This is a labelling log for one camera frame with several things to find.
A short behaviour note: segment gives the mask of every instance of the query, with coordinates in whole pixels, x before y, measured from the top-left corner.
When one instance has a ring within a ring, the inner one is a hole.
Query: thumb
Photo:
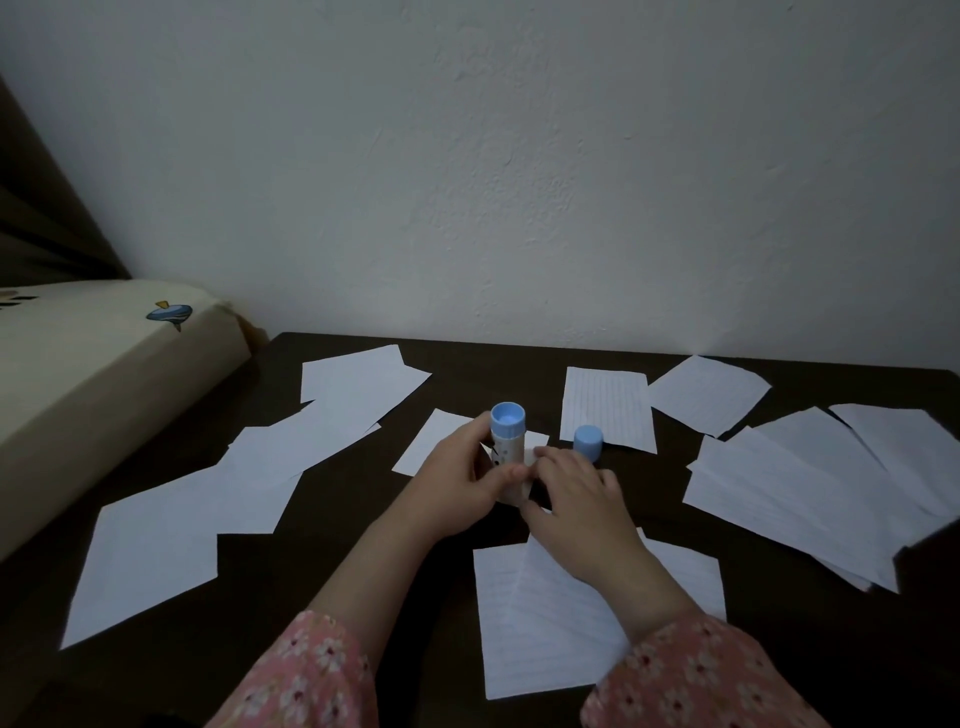
[[[528,476],[527,466],[519,463],[504,463],[491,469],[477,481],[477,485],[496,500],[508,485],[522,483]]]

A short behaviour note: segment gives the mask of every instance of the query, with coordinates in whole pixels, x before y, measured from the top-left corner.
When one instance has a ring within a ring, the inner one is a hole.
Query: glue stick
[[[527,432],[527,413],[515,402],[502,401],[491,410],[490,433],[493,450],[490,459],[494,465],[523,462],[523,440]],[[500,502],[519,507],[530,495],[530,483],[509,486]]]

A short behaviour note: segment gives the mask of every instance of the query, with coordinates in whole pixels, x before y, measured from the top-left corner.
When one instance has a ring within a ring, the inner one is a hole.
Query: forearm
[[[601,577],[596,590],[607,600],[631,644],[700,607],[645,548]]]
[[[432,547],[394,508],[371,523],[309,609],[344,624],[376,670],[403,599]]]

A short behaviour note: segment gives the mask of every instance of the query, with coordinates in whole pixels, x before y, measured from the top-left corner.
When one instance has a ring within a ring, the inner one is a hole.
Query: left hand
[[[433,543],[490,513],[503,489],[527,480],[531,471],[519,463],[494,468],[480,447],[489,435],[490,412],[484,412],[443,438],[387,515],[413,525]]]

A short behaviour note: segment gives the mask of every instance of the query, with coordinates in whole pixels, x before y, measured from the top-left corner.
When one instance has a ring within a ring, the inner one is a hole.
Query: blue cap
[[[580,425],[573,433],[573,449],[595,463],[603,449],[603,432],[593,425]]]
[[[527,413],[516,402],[502,401],[490,413],[490,431],[501,440],[513,440],[527,431]]]

